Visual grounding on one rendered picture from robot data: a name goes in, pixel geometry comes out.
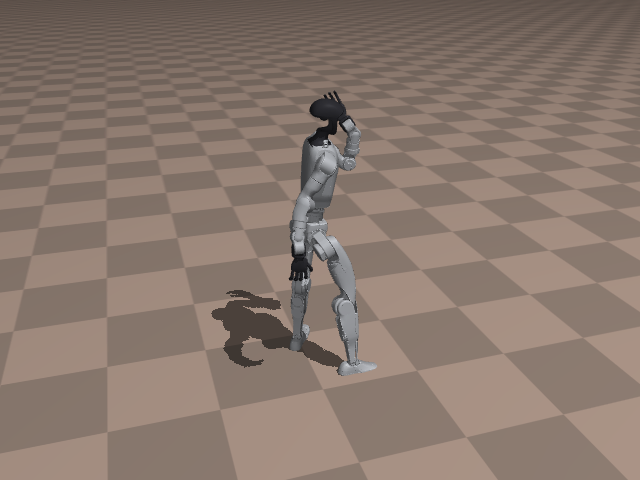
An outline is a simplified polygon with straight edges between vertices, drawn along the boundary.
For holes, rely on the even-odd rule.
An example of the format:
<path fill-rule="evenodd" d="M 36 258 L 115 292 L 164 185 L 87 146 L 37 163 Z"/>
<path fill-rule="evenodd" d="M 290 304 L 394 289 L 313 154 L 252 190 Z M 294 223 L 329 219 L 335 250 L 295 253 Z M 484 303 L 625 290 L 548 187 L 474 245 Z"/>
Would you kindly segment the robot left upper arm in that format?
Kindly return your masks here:
<path fill-rule="evenodd" d="M 312 134 L 314 135 L 316 133 L 316 131 Z M 334 145 L 334 144 L 333 144 Z M 337 155 L 338 155 L 338 160 L 339 160 L 339 167 L 343 170 L 346 171 L 350 171 L 353 170 L 356 166 L 356 161 L 353 155 L 341 155 L 339 149 L 334 145 L 336 151 L 337 151 Z"/>

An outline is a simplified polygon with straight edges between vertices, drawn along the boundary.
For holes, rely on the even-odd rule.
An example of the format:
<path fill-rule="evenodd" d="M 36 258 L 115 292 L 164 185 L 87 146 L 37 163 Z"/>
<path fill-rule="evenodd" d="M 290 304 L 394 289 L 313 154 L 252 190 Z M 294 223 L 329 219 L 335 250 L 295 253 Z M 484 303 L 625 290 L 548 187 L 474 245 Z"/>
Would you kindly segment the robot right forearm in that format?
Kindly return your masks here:
<path fill-rule="evenodd" d="M 310 207 L 310 202 L 307 198 L 300 198 L 293 210 L 292 220 L 293 231 L 290 234 L 290 239 L 292 244 L 294 245 L 294 254 L 304 254 L 304 232 L 306 231 L 306 225 L 309 221 L 309 217 L 307 217 L 307 212 Z"/>

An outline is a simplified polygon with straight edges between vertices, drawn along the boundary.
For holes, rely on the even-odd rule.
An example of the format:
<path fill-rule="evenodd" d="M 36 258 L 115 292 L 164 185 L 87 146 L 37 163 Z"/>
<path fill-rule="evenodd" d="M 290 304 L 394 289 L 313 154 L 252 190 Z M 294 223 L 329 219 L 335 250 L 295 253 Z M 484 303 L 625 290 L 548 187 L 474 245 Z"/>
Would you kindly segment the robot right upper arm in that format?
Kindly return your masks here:
<path fill-rule="evenodd" d="M 307 213 L 312 212 L 315 208 L 315 202 L 312 199 L 313 195 L 321 190 L 325 182 L 335 173 L 336 169 L 336 159 L 329 152 L 325 151 L 316 161 L 313 173 L 296 200 L 296 203 L 300 198 L 307 198 L 309 200 L 310 207 Z"/>

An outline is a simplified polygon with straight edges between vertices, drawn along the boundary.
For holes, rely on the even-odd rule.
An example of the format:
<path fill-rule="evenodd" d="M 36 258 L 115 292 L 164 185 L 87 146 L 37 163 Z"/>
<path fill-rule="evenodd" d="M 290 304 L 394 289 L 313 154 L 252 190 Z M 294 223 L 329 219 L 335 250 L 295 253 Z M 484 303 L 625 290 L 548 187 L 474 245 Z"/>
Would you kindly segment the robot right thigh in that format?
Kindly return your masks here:
<path fill-rule="evenodd" d="M 341 294 L 332 301 L 332 309 L 339 316 L 337 306 L 342 300 L 355 305 L 356 282 L 352 264 L 345 250 L 334 236 L 324 236 L 321 231 L 312 236 L 313 250 L 321 261 L 327 260 L 329 272 Z"/>

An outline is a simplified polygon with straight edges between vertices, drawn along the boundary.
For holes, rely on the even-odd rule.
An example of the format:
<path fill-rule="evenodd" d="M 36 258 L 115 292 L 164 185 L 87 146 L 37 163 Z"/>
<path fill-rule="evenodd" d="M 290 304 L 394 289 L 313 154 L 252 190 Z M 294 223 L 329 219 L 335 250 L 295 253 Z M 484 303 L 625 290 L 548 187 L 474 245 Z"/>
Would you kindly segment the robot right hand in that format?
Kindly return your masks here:
<path fill-rule="evenodd" d="M 296 272 L 294 281 L 298 280 L 299 273 L 300 273 L 299 281 L 302 281 L 303 280 L 303 272 L 304 272 L 304 279 L 308 278 L 307 267 L 309 268 L 309 270 L 311 272 L 313 271 L 312 266 L 308 263 L 308 260 L 305 258 L 305 256 L 306 256 L 306 246 L 305 246 L 305 244 L 304 244 L 304 247 L 305 247 L 304 254 L 295 255 L 294 254 L 294 245 L 292 244 L 292 246 L 291 246 L 292 257 L 294 258 L 294 260 L 293 260 L 293 262 L 291 264 L 291 276 L 289 277 L 290 281 L 293 280 L 293 278 L 294 278 L 294 272 Z"/>

